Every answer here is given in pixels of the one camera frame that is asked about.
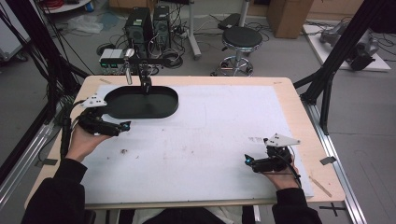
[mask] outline cardboard box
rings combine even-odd
[[[267,20],[277,38],[297,38],[314,0],[272,0]]]
[[[150,12],[152,12],[157,0],[109,0],[108,4],[110,7],[122,12],[128,12],[128,9],[133,7],[149,7]]]
[[[268,10],[268,5],[258,5],[253,1],[250,1],[250,4],[247,8],[247,14],[249,16],[266,16]]]

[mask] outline black stool seat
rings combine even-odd
[[[224,31],[224,44],[235,49],[256,49],[262,43],[262,35],[250,28],[234,26]]]

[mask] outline person's hand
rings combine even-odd
[[[291,165],[298,174],[298,169],[294,166],[294,162],[292,162]],[[289,167],[286,167],[285,170],[279,172],[262,172],[262,174],[267,176],[267,178],[275,185],[277,190],[299,188]]]
[[[72,134],[69,151],[65,157],[82,162],[100,143],[110,137],[102,134],[93,135],[87,133],[77,124]]]

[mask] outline person's left hand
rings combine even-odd
[[[69,151],[65,157],[82,162],[100,143],[110,137],[103,134],[93,135],[87,133],[77,124],[72,134]]]

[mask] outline white cloth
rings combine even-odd
[[[242,224],[242,206],[206,207],[209,212],[226,224]],[[136,209],[133,224],[142,224],[152,217],[158,216],[164,209]]]

